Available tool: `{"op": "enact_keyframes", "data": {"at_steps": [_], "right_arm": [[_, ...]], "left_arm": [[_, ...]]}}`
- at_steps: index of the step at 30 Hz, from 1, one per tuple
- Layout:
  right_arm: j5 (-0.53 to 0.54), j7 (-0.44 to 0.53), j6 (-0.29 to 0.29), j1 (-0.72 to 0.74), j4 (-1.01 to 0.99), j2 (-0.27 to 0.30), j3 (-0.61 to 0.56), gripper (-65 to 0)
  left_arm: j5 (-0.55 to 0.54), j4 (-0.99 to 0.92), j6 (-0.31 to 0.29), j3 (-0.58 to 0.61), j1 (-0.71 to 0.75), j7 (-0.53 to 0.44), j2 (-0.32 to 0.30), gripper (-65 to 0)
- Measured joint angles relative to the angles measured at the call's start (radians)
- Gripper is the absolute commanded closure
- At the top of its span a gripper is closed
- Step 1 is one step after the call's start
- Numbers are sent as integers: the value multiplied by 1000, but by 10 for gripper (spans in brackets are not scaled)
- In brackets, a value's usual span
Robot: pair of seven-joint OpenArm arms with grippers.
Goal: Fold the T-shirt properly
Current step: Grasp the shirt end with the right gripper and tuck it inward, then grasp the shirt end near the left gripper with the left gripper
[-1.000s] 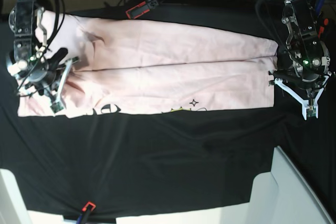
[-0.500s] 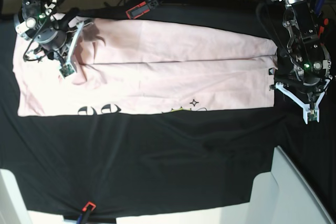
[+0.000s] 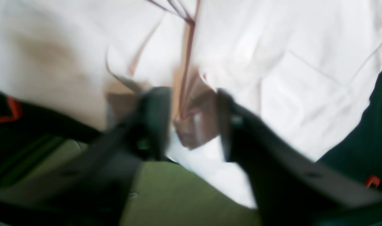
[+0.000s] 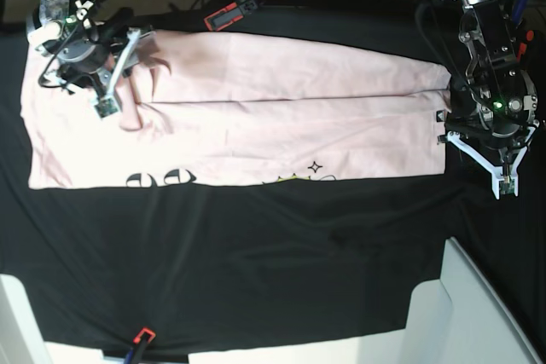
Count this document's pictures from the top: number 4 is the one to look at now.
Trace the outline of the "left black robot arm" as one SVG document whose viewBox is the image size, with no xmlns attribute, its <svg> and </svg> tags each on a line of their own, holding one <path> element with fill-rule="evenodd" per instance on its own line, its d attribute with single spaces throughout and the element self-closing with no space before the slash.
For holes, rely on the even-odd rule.
<svg viewBox="0 0 546 364">
<path fill-rule="evenodd" d="M 451 1 L 462 5 L 458 39 L 469 63 L 460 70 L 449 49 L 438 57 L 475 107 L 463 117 L 444 115 L 445 140 L 490 173 L 496 198 L 518 195 L 518 167 L 539 128 L 537 91 L 516 52 L 519 19 L 498 0 Z"/>
</svg>

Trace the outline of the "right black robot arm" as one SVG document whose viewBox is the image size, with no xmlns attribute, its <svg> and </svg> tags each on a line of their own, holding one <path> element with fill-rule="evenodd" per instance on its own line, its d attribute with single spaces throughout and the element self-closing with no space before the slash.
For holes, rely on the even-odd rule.
<svg viewBox="0 0 546 364">
<path fill-rule="evenodd" d="M 151 27 L 132 27 L 134 13 L 121 8 L 105 21 L 96 18 L 107 0 L 40 0 L 27 22 L 27 41 L 48 63 L 38 76 L 45 89 L 71 94 L 92 90 L 100 118 L 137 112 L 130 92 L 119 89 L 154 42 Z"/>
</svg>

